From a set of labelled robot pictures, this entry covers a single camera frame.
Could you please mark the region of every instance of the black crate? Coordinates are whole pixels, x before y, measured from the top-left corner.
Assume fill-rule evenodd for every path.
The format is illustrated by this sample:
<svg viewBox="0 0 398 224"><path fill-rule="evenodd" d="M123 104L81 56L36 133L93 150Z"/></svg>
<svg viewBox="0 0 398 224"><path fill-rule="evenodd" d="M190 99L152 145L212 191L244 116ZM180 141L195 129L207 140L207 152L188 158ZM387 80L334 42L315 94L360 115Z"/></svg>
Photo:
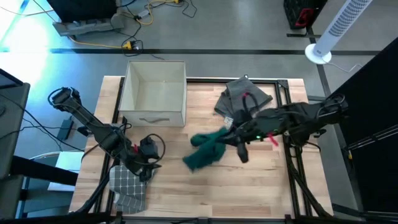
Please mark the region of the black crate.
<svg viewBox="0 0 398 224"><path fill-rule="evenodd" d="M311 27L328 0L284 0L291 29Z"/></svg>

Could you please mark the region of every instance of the green towel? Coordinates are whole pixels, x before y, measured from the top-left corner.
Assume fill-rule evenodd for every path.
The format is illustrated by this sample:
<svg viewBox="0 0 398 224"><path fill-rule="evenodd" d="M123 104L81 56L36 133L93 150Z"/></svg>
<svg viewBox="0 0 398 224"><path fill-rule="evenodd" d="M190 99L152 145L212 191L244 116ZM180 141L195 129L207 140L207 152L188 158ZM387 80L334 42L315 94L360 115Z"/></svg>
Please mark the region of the green towel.
<svg viewBox="0 0 398 224"><path fill-rule="evenodd" d="M216 142L216 139L227 133L227 129L222 127L219 131L210 134L196 134L191 138L192 146L199 146L199 149L192 155L184 157L182 161L191 171L211 165L219 161L225 152L225 144Z"/></svg>

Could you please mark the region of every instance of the gray cloth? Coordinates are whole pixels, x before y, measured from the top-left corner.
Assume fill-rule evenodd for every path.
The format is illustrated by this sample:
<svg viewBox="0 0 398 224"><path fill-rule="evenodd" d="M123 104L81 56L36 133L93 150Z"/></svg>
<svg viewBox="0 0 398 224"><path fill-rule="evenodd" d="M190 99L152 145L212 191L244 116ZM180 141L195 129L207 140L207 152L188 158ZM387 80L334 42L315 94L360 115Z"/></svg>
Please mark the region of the gray cloth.
<svg viewBox="0 0 398 224"><path fill-rule="evenodd" d="M128 214L144 211L147 184L125 166L114 166L109 174L109 189L115 192L116 210Z"/></svg>
<svg viewBox="0 0 398 224"><path fill-rule="evenodd" d="M265 94L246 77L242 77L226 84L226 89L221 93L214 110L224 117L232 118L236 111L244 109L242 97L245 93L251 93L260 108L272 100L272 96ZM246 105L251 113L256 107L250 97L246 100Z"/></svg>

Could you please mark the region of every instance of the white box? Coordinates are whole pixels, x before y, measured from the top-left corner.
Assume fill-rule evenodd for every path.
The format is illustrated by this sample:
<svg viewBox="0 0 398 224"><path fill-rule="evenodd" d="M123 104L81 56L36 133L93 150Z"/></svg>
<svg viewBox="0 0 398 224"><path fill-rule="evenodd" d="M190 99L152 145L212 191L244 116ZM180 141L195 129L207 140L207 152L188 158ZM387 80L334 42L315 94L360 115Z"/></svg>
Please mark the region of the white box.
<svg viewBox="0 0 398 224"><path fill-rule="evenodd" d="M183 61L129 61L119 111L133 126L184 127L187 78Z"/></svg>

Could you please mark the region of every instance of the black metal frame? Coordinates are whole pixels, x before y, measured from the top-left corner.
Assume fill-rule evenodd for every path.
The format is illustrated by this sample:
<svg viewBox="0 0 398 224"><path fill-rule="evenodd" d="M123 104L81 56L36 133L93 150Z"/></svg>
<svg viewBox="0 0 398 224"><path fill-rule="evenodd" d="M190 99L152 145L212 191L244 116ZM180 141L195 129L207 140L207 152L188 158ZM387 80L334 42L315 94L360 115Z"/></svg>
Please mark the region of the black metal frame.
<svg viewBox="0 0 398 224"><path fill-rule="evenodd" d="M238 78L197 78L197 77L188 77L187 78L187 83L228 83L230 81L236 80ZM289 84L287 80L278 80L278 79L263 79L263 78L250 78L250 80L253 82L253 84L263 84L263 85L274 85L275 92L276 92L276 100L277 100L277 106L282 106L282 97L281 97L281 91L283 90L285 93L285 101L286 103L291 103L290 99L290 91L289 91ZM117 122L118 116L119 116L119 101L120 101L120 96L123 88L123 83L124 83L124 77L122 77L120 85L119 85L119 92L118 92L118 97L116 100L116 106L113 114L113 120L112 122L115 123ZM285 154L290 155L290 145L288 144L288 139L286 136L284 136L284 147L285 147ZM298 173L304 182L305 185L307 185L306 180L305 180L305 173L304 173L304 166L303 166L303 160L302 157L299 153L299 148L295 148L296 152L296 160L297 160L297 167L298 167ZM105 175L105 172L108 171L109 167L109 161L110 157L108 155L105 155L104 162L103 162L103 169L101 172L101 178ZM299 205L299 198L298 198L298 193L297 193L297 188L295 184L295 179L293 175L288 172L289 175L289 184L290 184L290 191L292 194L292 205L293 205L293 211L295 217L301 216L300 214L300 205ZM108 200L106 202L106 210L105 212L110 214L112 211L112 204L113 204L113 192L109 191L108 194ZM95 204L95 209L94 212L98 213L100 212L100 205L101 205L102 197L98 199L98 201ZM304 207L305 207L305 214L307 216L312 216L312 208L310 205L310 202L308 201L308 198L303 195L303 202L304 202ZM127 220L145 220L145 221L181 221L184 220L184 218L170 218L170 217L124 217L122 212L118 212L116 214L116 220L119 220L121 222L127 221ZM274 223L285 223L286 218L205 218L205 223L209 222L274 222Z"/></svg>

